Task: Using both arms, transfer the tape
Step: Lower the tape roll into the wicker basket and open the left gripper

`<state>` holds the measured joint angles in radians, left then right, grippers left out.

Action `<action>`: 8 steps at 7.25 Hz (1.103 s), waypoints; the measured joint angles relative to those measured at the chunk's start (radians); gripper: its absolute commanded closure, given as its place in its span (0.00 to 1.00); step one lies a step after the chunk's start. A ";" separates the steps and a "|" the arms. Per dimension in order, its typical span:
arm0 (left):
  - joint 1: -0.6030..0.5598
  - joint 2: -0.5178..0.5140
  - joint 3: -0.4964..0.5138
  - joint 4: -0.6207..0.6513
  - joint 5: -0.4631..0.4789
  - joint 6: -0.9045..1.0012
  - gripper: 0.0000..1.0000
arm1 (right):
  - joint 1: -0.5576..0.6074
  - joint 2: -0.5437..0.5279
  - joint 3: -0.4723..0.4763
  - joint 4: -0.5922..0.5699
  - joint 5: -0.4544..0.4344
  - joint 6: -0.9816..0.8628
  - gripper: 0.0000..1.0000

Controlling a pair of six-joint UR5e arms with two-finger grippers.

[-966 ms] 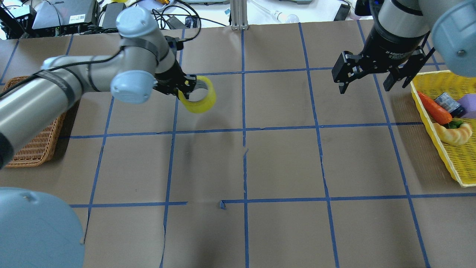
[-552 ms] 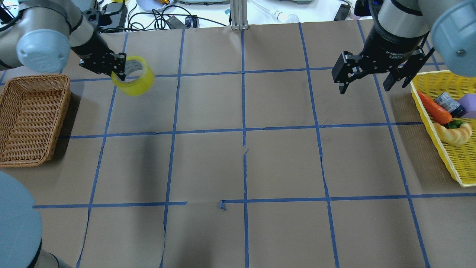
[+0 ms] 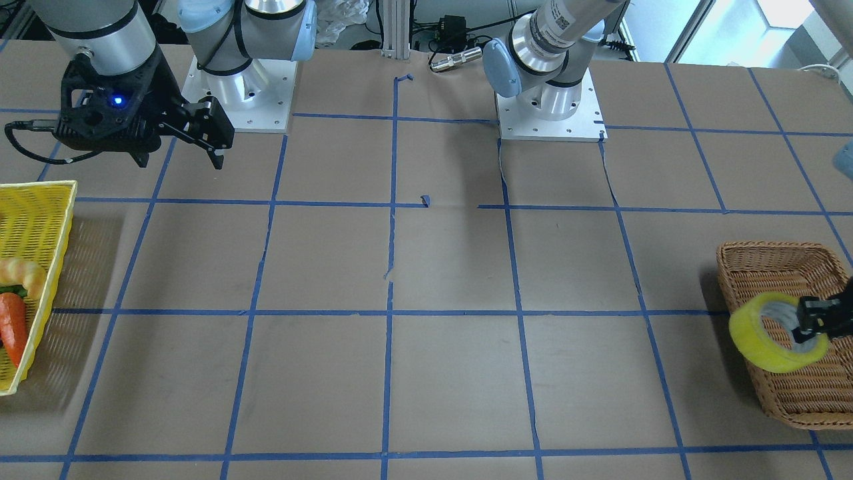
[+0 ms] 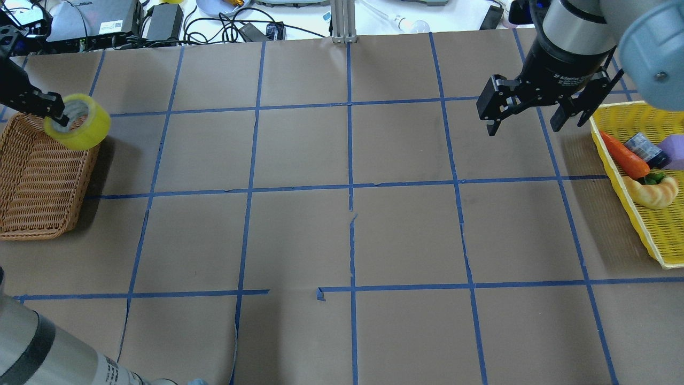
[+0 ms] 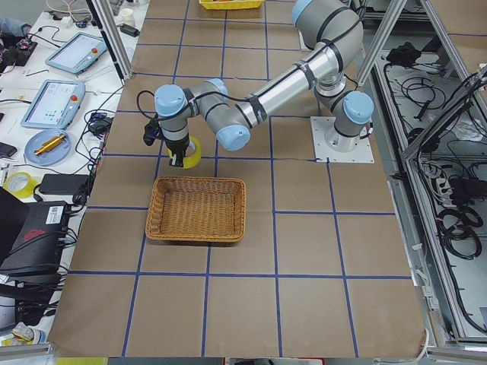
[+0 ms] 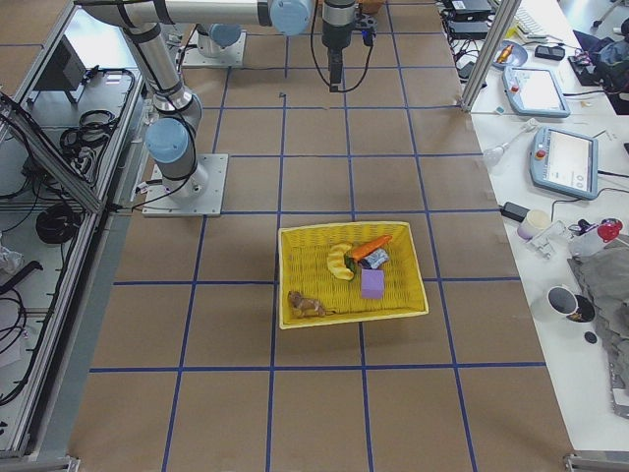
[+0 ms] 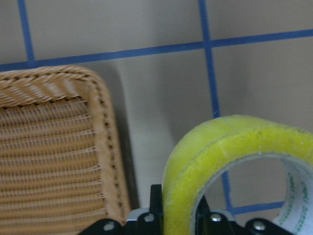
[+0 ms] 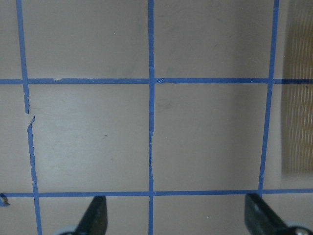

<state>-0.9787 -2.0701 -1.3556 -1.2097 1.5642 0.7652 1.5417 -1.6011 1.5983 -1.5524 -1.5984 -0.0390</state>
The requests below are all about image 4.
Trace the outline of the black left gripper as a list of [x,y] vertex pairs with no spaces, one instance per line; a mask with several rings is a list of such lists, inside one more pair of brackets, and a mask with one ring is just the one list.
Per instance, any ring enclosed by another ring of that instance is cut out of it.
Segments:
[[43,93],[32,85],[27,72],[10,59],[21,32],[1,32],[1,102],[18,112],[64,120],[65,103],[58,93]]

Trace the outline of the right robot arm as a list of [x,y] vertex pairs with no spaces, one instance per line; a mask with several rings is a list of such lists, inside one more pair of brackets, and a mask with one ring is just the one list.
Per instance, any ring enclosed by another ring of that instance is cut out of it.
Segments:
[[555,132],[584,125],[623,75],[645,102],[682,111],[682,1],[528,3],[537,36],[520,74],[492,75],[476,107],[489,136],[531,107],[555,105]]

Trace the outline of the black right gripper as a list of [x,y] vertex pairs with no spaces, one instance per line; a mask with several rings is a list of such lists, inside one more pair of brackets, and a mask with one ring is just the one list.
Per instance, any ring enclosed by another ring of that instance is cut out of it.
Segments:
[[559,83],[560,76],[554,74],[543,73],[530,80],[508,80],[495,74],[487,80],[477,99],[477,114],[480,120],[487,121],[488,135],[493,137],[501,120],[527,108],[557,104],[550,126],[553,132],[559,132],[574,116],[579,116],[581,121],[589,120],[624,75],[622,68],[610,76],[606,67],[599,67],[583,83],[570,86]]

